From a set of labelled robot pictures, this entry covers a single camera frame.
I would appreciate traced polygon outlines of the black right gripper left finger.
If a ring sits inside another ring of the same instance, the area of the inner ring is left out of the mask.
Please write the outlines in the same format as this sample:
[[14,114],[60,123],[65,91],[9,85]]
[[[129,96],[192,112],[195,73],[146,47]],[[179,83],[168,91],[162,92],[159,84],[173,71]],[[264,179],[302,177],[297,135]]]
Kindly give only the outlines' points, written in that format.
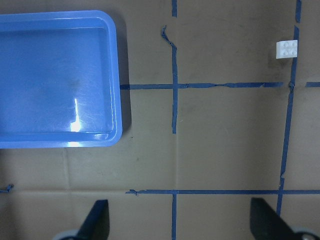
[[110,234],[109,203],[97,200],[75,235],[77,240],[107,240]]

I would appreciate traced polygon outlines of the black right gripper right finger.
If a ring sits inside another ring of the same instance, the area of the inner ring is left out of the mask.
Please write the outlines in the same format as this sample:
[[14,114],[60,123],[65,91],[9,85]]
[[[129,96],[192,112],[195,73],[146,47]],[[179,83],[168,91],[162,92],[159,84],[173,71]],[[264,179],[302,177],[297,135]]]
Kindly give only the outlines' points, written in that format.
[[255,240],[309,240],[310,233],[295,232],[263,199],[250,200],[250,231]]

